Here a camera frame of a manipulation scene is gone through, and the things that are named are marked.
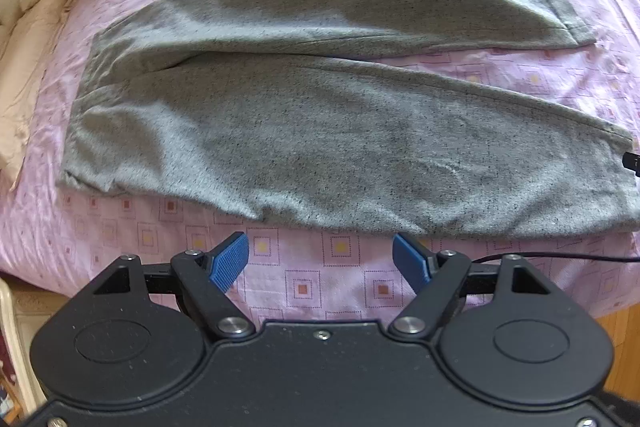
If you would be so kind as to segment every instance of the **gray fabric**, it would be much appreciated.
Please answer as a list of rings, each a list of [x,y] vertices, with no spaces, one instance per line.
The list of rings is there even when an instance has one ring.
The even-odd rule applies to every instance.
[[[565,0],[163,0],[95,38],[61,180],[289,226],[634,229],[622,128],[515,92],[311,56],[591,41]]]

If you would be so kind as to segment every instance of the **metal screw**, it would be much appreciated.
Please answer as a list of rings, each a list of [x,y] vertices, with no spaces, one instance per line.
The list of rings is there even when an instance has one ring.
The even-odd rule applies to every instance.
[[[427,325],[424,323],[424,320],[418,317],[400,317],[394,320],[394,328],[400,331],[400,333],[407,333],[409,335],[420,333],[424,331],[426,327]]]
[[[66,422],[62,418],[49,418],[47,427],[66,427]]]
[[[329,331],[326,331],[326,330],[314,331],[314,337],[316,339],[318,339],[319,341],[327,341],[327,340],[329,340],[330,336],[331,336],[331,333]]]
[[[575,427],[598,427],[598,422],[593,418],[583,418],[575,425]]]
[[[241,335],[251,330],[251,324],[242,317],[225,317],[218,323],[218,329],[228,335]]]

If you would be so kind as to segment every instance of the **bed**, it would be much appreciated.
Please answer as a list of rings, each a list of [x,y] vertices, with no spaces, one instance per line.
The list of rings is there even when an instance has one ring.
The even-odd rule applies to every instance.
[[[28,7],[37,0],[29,0]],[[389,320],[413,293],[395,270],[390,237],[283,229],[245,222],[188,201],[156,196],[103,198],[55,186],[66,120],[92,35],[153,0],[64,0],[42,80],[19,181],[0,188],[0,269],[72,295],[124,253],[162,263],[185,249],[208,250],[246,232],[250,259],[229,296],[256,323],[276,319]],[[619,123],[640,137],[640,0],[572,0],[593,21],[596,45],[579,50],[488,49],[380,60],[517,90]],[[424,238],[428,248],[472,257],[518,251],[635,256],[639,233],[557,241]],[[592,314],[640,301],[640,266],[537,259],[533,264]]]

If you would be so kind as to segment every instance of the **square pattern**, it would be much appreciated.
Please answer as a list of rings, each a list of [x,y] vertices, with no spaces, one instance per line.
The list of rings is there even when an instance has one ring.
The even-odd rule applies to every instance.
[[[404,305],[402,276],[398,271],[367,270],[364,286],[367,308],[400,308]]]
[[[360,238],[322,232],[322,262],[325,266],[360,266]]]
[[[118,220],[102,220],[102,245],[110,248],[118,247]]]
[[[158,254],[158,230],[152,223],[138,223],[138,251],[149,255]]]
[[[89,214],[93,216],[100,215],[100,200],[97,196],[89,196],[87,197],[87,201],[89,204]]]
[[[122,219],[136,219],[136,204],[131,198],[122,198],[120,200],[118,216]]]
[[[516,248],[516,246],[513,244],[513,241],[493,241],[493,244],[494,244],[494,251],[500,251],[500,250],[513,251],[513,249]]]
[[[600,294],[606,296],[618,287],[620,269],[608,270],[600,277]]]
[[[249,264],[280,265],[278,229],[246,229],[249,240]]]
[[[375,299],[393,299],[396,294],[393,279],[373,281],[373,296]]]
[[[321,308],[320,271],[285,270],[285,292],[289,308]]]
[[[185,231],[188,250],[211,250],[209,227],[185,227]]]
[[[62,194],[62,210],[65,212],[71,212],[74,207],[74,199],[71,194]]]
[[[63,239],[62,243],[62,255],[63,257],[72,263],[76,259],[76,244],[74,241]]]
[[[462,78],[467,82],[474,84],[488,84],[486,68],[483,64],[462,64],[456,66],[456,73],[458,78]]]
[[[181,223],[184,220],[182,202],[173,198],[160,198],[158,221]]]
[[[522,81],[518,83],[518,90],[526,94],[549,94],[549,86],[545,75],[538,68],[520,66]]]
[[[110,261],[104,258],[102,248],[91,249],[91,271],[94,275],[101,272],[109,265]]]
[[[262,324],[268,320],[284,320],[282,310],[277,308],[250,308],[249,314],[251,320],[254,322],[258,329],[262,328]]]
[[[74,220],[74,231],[76,232],[77,239],[87,239],[88,224],[84,217],[76,216],[76,219]]]
[[[293,279],[293,296],[296,299],[313,300],[313,281],[311,279]]]

